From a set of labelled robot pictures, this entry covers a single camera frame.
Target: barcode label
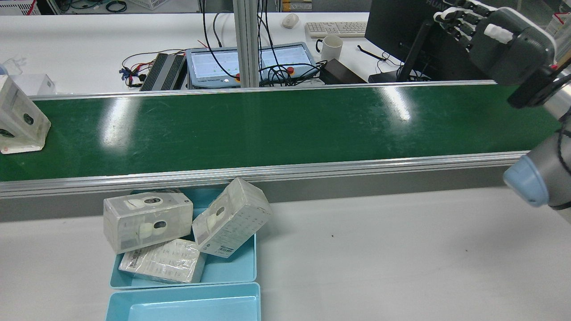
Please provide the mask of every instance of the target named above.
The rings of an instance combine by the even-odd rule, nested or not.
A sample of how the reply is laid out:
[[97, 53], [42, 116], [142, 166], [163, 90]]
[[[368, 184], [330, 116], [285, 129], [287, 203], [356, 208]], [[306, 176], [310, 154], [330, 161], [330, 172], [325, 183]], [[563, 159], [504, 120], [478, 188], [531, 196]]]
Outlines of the barcode label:
[[230, 253], [230, 252], [234, 252], [234, 249], [221, 245], [220, 248], [218, 249], [218, 251]]
[[137, 261], [139, 260], [140, 256], [141, 256], [141, 250], [135, 250], [133, 251], [133, 256], [131, 258], [131, 262], [129, 262], [129, 267], [135, 267], [135, 265], [137, 264]]

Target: monitor stand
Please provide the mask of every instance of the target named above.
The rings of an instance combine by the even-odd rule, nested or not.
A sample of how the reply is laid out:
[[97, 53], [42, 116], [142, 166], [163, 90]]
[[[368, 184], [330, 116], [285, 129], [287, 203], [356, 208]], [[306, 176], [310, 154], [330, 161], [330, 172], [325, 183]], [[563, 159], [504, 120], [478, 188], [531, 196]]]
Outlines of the monitor stand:
[[397, 77], [396, 71], [390, 71], [388, 73], [380, 73], [369, 76], [369, 83], [385, 83], [385, 82], [405, 82], [411, 74], [412, 68], [419, 57], [420, 49], [423, 47], [426, 41], [428, 32], [434, 25], [434, 20], [426, 19], [420, 26], [419, 33], [416, 34], [415, 41], [412, 43], [411, 49], [408, 51], [404, 65], [401, 67], [399, 76]]

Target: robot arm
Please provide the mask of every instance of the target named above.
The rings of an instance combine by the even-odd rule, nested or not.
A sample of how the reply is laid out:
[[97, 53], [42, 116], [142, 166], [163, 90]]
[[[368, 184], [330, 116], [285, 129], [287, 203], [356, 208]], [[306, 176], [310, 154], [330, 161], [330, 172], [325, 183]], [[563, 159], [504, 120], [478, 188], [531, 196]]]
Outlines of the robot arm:
[[554, 64], [555, 40], [517, 11], [477, 1], [444, 1], [452, 7], [434, 19], [470, 60], [500, 85], [520, 85]]
[[434, 19], [466, 49], [470, 60], [499, 85], [519, 85], [515, 108], [544, 106], [561, 129], [504, 174], [506, 184], [532, 206], [548, 204], [571, 223], [571, 74], [556, 66], [554, 39], [511, 8], [478, 1], [444, 1]]

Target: computer monitor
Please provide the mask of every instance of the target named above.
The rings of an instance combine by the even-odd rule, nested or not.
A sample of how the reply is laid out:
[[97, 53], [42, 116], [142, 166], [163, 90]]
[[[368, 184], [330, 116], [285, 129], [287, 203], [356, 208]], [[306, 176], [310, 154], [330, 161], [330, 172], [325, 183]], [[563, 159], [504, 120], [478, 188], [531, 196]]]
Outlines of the computer monitor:
[[[423, 24], [448, 7], [442, 0], [373, 0], [365, 37], [404, 62]], [[489, 79], [437, 23], [426, 28], [425, 37], [420, 37], [424, 39], [417, 41], [420, 51], [413, 57], [414, 70], [434, 81]]]

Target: white storage basket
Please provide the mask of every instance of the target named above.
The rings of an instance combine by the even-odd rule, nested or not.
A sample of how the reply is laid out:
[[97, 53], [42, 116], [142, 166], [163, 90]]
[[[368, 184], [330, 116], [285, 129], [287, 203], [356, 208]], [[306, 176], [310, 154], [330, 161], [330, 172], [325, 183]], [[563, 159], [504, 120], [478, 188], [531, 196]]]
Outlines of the white storage basket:
[[168, 0], [129, 0], [129, 2], [135, 3], [139, 6], [143, 6], [149, 10], [155, 10], [158, 6], [167, 2]]
[[[34, 0], [0, 1], [0, 15], [26, 15]], [[37, 3], [30, 15], [40, 15]]]

